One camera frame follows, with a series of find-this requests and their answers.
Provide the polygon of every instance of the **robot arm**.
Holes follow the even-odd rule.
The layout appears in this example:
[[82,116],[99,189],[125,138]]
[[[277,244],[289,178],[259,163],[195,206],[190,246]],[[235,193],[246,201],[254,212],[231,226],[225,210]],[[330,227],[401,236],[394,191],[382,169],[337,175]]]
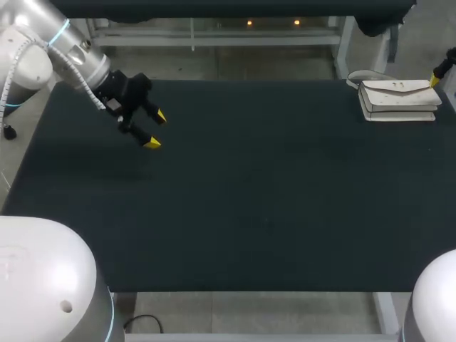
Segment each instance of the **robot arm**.
[[159,125],[161,110],[147,99],[151,81],[110,70],[110,60],[47,0],[0,0],[0,118],[12,113],[44,87],[52,69],[76,89],[86,91],[98,109],[117,118],[122,133],[144,147],[160,143],[133,122],[139,107]]

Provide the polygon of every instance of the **gray floor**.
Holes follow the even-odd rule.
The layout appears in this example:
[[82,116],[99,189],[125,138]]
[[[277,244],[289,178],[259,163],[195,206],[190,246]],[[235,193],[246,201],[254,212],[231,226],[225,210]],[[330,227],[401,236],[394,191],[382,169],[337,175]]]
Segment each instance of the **gray floor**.
[[[182,20],[161,24],[180,26]],[[370,68],[379,38],[353,34],[348,65]],[[448,48],[456,45],[453,0],[422,0],[400,30],[397,63],[388,72],[399,78],[428,78]],[[128,75],[195,80],[332,79],[325,48],[117,48],[108,49],[115,68]],[[13,142],[1,141],[0,204],[12,183],[48,92],[41,91],[9,122],[18,130]],[[394,294],[402,319],[410,294]],[[127,303],[123,308],[128,310]],[[155,314],[168,333],[378,333],[370,294],[350,293],[163,293],[138,294],[135,314]],[[144,319],[133,332],[157,332]]]

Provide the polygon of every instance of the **white handbag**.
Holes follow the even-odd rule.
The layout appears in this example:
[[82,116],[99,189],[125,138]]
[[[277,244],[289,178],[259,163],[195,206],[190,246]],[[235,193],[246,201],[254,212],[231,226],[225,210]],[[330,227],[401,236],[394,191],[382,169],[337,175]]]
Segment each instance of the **white handbag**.
[[400,81],[374,71],[355,71],[347,84],[358,89],[367,121],[434,121],[442,104],[426,80]]

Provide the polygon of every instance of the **black cloth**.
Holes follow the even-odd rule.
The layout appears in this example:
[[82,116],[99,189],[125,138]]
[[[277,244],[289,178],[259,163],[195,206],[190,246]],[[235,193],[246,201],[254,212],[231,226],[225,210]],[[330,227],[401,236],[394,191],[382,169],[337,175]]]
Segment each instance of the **black cloth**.
[[137,23],[151,18],[355,16],[377,36],[401,24],[416,0],[51,0],[69,18]]
[[368,123],[344,81],[155,81],[137,146],[57,85],[4,206],[66,224],[113,291],[410,291],[456,248],[456,116]]

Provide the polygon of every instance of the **black power cord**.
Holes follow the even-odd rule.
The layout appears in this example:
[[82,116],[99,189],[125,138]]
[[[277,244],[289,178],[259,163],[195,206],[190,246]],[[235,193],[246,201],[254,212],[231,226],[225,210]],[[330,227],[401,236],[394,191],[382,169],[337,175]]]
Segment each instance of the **black power cord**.
[[136,317],[133,317],[133,318],[130,318],[128,321],[125,322],[125,324],[123,325],[123,330],[127,330],[128,326],[133,323],[134,321],[136,321],[138,318],[142,318],[142,317],[151,317],[153,319],[155,319],[157,321],[157,324],[158,324],[158,328],[160,329],[160,333],[163,333],[163,326],[160,322],[160,320],[155,317],[154,315],[139,315],[139,316],[136,316]]

